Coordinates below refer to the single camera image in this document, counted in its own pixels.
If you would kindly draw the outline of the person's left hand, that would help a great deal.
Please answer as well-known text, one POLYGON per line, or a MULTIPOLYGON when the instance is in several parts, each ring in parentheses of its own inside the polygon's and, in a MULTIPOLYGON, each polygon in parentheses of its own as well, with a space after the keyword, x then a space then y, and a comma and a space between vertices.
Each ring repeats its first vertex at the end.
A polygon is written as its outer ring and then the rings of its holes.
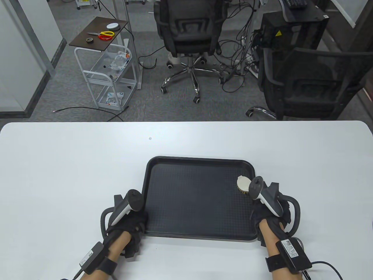
POLYGON ((103 244, 108 248, 123 234, 128 233, 129 242, 120 249, 120 254, 125 258, 134 257, 140 250, 140 241, 145 233, 148 214, 141 211, 130 211, 116 224, 108 227, 104 233, 103 244))

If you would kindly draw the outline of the person's right hand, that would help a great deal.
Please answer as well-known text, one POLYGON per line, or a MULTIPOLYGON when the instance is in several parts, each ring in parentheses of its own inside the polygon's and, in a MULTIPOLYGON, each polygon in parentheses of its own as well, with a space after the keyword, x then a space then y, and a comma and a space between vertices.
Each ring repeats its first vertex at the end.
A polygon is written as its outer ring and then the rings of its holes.
POLYGON ((265 204, 262 204, 259 200, 253 201, 253 212, 251 214, 251 219, 254 223, 257 240, 260 242, 262 247, 266 247, 265 239, 264 239, 264 231, 259 228, 259 224, 261 221, 266 220, 268 226, 272 233, 280 239, 287 239, 291 237, 288 232, 284 232, 282 228, 285 228, 288 224, 291 223, 291 212, 289 209, 289 203, 286 200, 279 200, 280 205, 283 209, 283 215, 278 217, 274 215, 265 204))

